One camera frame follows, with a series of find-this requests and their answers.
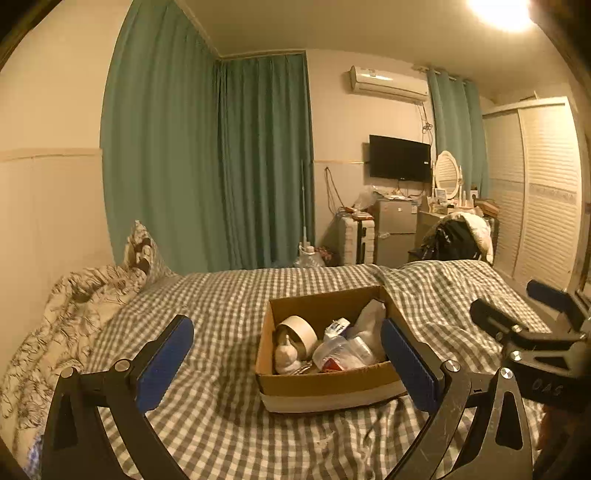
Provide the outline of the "white sock with grey cuff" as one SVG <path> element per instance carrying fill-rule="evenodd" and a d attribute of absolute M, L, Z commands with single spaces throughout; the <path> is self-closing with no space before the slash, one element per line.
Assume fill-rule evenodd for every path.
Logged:
<path fill-rule="evenodd" d="M 349 327 L 346 333 L 349 342 L 368 364 L 386 360 L 381 339 L 382 324 L 386 314 L 386 304 L 378 299 L 372 299 L 363 307 L 356 323 Z"/>

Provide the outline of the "blue white small carton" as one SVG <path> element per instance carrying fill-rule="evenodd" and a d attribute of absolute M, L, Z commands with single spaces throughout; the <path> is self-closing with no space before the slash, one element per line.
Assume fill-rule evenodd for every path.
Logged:
<path fill-rule="evenodd" d="M 346 318 L 339 318 L 332 320 L 332 322 L 325 327 L 324 331 L 324 340 L 330 341 L 332 338 L 339 337 L 346 334 L 346 331 L 351 326 L 351 322 L 349 322 Z"/>

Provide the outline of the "clear floss pick jar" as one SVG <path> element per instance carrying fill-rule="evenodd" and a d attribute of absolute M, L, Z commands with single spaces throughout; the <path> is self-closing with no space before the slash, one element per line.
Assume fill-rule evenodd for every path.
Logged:
<path fill-rule="evenodd" d="M 363 360 L 353 344 L 342 336 L 322 342 L 311 359 L 321 372 L 351 371 L 375 365 Z"/>

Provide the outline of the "white tape roll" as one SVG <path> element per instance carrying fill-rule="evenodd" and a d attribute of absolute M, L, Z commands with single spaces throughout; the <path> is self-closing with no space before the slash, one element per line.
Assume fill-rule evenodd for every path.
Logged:
<path fill-rule="evenodd" d="M 308 360 L 318 347 L 318 335 L 315 329 L 301 316 L 291 315 L 280 322 L 274 333 L 276 344 L 280 345 L 284 337 L 290 338 L 290 343 L 297 349 L 300 360 Z"/>

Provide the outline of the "black jacket on chair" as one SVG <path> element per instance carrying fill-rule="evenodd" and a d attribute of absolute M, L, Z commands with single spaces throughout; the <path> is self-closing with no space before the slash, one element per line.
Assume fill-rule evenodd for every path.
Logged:
<path fill-rule="evenodd" d="M 464 221 L 449 220 L 434 226 L 409 252 L 409 261 L 422 260 L 480 260 L 476 240 Z"/>

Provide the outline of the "floral patterned duvet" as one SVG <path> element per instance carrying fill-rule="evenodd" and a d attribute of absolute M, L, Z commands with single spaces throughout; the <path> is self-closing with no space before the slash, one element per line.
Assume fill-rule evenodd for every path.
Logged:
<path fill-rule="evenodd" d="M 65 275 L 52 287 L 41 322 L 1 382 L 1 437 L 20 465 L 44 431 L 60 372 L 86 370 L 99 333 L 147 279 L 139 268 L 103 266 Z"/>

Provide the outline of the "white louvered wardrobe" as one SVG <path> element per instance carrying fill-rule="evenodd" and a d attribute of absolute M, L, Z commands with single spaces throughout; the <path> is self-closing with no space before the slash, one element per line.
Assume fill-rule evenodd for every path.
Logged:
<path fill-rule="evenodd" d="M 579 139 L 565 97 L 523 101 L 483 116 L 488 196 L 499 208 L 495 268 L 518 288 L 532 280 L 564 290 L 581 240 Z"/>

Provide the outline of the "grey mini fridge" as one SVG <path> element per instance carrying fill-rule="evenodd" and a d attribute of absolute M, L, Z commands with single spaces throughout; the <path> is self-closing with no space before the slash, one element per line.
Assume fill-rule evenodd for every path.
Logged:
<path fill-rule="evenodd" d="M 372 207 L 375 218 L 376 250 L 378 265 L 397 268 L 409 261 L 414 249 L 417 231 L 417 214 L 410 200 L 379 200 Z"/>

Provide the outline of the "white oval vanity mirror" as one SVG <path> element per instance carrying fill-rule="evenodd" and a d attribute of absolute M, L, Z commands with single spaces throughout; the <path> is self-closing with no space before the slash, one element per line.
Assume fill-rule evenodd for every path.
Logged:
<path fill-rule="evenodd" d="M 450 151 L 444 150 L 438 155 L 434 164 L 433 178 L 435 189 L 442 190 L 447 200 L 453 200 L 460 193 L 463 182 L 462 170 Z"/>

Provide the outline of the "green window curtain right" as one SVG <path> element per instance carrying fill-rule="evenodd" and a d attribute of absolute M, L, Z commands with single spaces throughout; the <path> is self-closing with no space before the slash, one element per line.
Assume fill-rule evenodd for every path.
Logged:
<path fill-rule="evenodd" d="M 485 129 L 476 84 L 447 71 L 427 72 L 435 118 L 437 153 L 450 152 L 463 172 L 464 190 L 476 188 L 481 198 L 490 190 Z"/>

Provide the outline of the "white air conditioner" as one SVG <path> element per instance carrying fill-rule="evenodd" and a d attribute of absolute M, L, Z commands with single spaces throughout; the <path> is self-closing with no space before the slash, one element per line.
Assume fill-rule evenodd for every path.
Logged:
<path fill-rule="evenodd" d="M 429 86 L 423 79 L 358 66 L 349 69 L 349 79 L 354 92 L 396 97 L 415 103 L 429 99 Z"/>

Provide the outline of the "ceiling lamp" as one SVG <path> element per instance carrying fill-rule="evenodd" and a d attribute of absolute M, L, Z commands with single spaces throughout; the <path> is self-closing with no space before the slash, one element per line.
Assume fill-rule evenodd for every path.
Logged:
<path fill-rule="evenodd" d="M 507 33 L 523 33 L 534 22 L 528 0 L 469 0 L 468 7 L 484 24 Z"/>

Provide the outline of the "black wall television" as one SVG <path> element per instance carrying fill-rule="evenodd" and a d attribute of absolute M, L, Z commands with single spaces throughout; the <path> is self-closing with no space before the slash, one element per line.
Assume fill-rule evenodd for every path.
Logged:
<path fill-rule="evenodd" d="M 431 146 L 394 137 L 370 135 L 370 176 L 429 183 Z"/>

